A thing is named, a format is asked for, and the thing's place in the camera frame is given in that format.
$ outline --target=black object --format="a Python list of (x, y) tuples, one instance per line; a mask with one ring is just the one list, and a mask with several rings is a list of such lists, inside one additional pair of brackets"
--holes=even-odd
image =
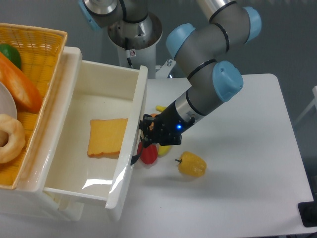
[(182, 135), (169, 131), (158, 116), (143, 115), (143, 120), (140, 122), (140, 129), (143, 132), (143, 147), (147, 148), (151, 144), (180, 145)]
[(298, 209), (304, 227), (317, 227), (317, 202), (301, 202)]
[(138, 159), (141, 157), (141, 154), (143, 151), (143, 139), (142, 139), (142, 137), (140, 137), (140, 140), (142, 142), (141, 151), (138, 154), (132, 156), (130, 165), (134, 165), (138, 161)]

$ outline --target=toy carrot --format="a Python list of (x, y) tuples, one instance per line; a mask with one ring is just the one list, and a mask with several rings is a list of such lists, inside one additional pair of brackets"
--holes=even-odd
[(42, 105), (39, 90), (9, 59), (0, 53), (0, 82), (11, 93), (19, 111), (37, 114)]

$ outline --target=gray wall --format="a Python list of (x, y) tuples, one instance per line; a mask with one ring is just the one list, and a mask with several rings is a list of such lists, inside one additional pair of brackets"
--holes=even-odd
[[(312, 88), (317, 85), (317, 1), (238, 0), (238, 3), (258, 10), (263, 30), (258, 38), (218, 60), (232, 62), (242, 74), (275, 74), (293, 122), (313, 99)], [(67, 46), (79, 47), (84, 60), (118, 64), (106, 30), (90, 29), (77, 0), (0, 0), (0, 6), (0, 22), (66, 31)], [(157, 64), (169, 58), (165, 40), (175, 27), (192, 23), (200, 29), (208, 23), (194, 0), (149, 0), (149, 9), (163, 24)], [(183, 75), (177, 70), (175, 76)], [(317, 115), (305, 120), (295, 134), (310, 178), (317, 174)]]

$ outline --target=toy donut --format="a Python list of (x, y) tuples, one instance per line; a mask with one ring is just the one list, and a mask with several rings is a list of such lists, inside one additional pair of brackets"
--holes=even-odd
[(9, 135), (3, 130), (0, 130), (0, 147), (4, 146), (8, 143)]
[(0, 130), (8, 133), (8, 142), (0, 147), (0, 164), (16, 158), (25, 145), (25, 131), (17, 119), (7, 114), (0, 114)]

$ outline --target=toy bread slice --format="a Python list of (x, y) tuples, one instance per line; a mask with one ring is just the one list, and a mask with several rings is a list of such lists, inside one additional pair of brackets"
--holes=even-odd
[(91, 120), (87, 155), (119, 154), (128, 119)]

